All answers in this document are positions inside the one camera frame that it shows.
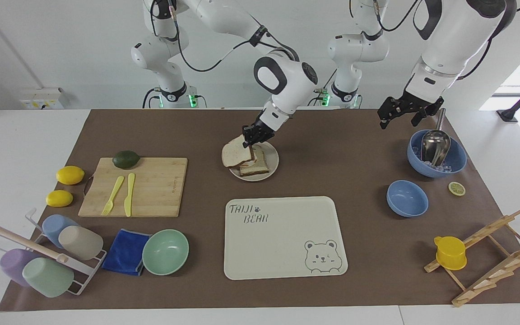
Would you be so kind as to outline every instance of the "white table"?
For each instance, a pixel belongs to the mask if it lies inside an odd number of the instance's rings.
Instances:
[[[71,153],[89,111],[0,111],[0,225],[28,237],[23,214],[45,207],[55,172]],[[504,214],[520,208],[520,127],[493,112],[448,112],[460,139]],[[520,233],[520,217],[511,223]],[[13,243],[0,238],[0,247]],[[8,285],[0,271],[0,299]],[[520,323],[520,304],[442,306],[356,306],[338,308],[151,309],[0,313],[0,324],[54,319],[72,323],[289,323],[289,324],[507,324]]]

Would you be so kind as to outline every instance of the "knife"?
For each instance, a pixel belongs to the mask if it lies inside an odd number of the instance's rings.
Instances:
[[[134,192],[134,183],[136,182],[136,174],[128,175],[128,196],[124,200],[125,216],[132,216],[132,193]]]

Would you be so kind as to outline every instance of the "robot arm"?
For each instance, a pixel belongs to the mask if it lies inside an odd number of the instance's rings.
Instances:
[[[190,93],[195,93],[195,89],[184,81],[180,67],[168,61],[180,53],[180,48],[178,41],[173,40],[176,27],[167,1],[142,0],[142,2],[144,22],[151,34],[132,47],[132,60],[140,68],[155,74],[159,84],[157,92],[165,107],[190,107],[192,105]],[[179,11],[187,9],[181,3],[177,6]],[[188,35],[181,27],[179,33],[182,39],[182,50],[184,50],[189,45]]]
[[[436,21],[427,35],[427,48],[419,58],[399,99],[388,97],[378,117],[381,128],[390,120],[406,113],[416,113],[414,126],[428,115],[434,115],[444,100],[442,93],[450,88],[466,68],[467,62],[499,31],[501,20],[514,15],[506,12],[506,1],[514,0],[427,0],[429,22]],[[425,28],[419,33],[425,38]]]
[[[210,29],[237,35],[264,54],[254,64],[254,78],[272,96],[251,126],[243,127],[244,147],[264,142],[278,131],[312,93],[318,78],[314,69],[299,62],[297,54],[281,45],[266,27],[235,0],[184,0]]]
[[[380,16],[388,0],[379,0]],[[359,0],[354,9],[354,21],[362,30],[360,34],[343,34],[328,43],[328,55],[336,63],[336,76],[330,86],[330,105],[352,107],[361,81],[359,62],[379,62],[388,55],[388,41],[378,24],[373,0]]]

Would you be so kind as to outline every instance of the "blue bowl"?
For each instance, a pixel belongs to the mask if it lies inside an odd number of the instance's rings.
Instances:
[[[448,154],[446,158],[442,162],[443,165],[448,165],[451,168],[451,172],[440,172],[431,167],[428,167],[424,162],[422,162],[417,155],[413,152],[413,146],[419,148],[421,150],[421,146],[423,145],[423,136],[429,130],[421,130],[416,132],[411,136],[409,141],[409,147],[407,148],[406,156],[409,159],[410,165],[422,175],[432,178],[440,178],[452,175],[454,173],[458,173],[463,170],[463,168],[467,165],[467,154],[464,152],[464,149],[454,138],[450,139],[450,149],[448,150]]]
[[[429,208],[427,194],[412,181],[400,180],[390,184],[386,201],[396,214],[405,218],[420,216]]]

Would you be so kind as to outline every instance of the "blue towel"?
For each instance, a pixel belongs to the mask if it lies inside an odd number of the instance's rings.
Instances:
[[[127,275],[142,273],[142,251],[150,235],[121,229],[103,262],[103,269]]]

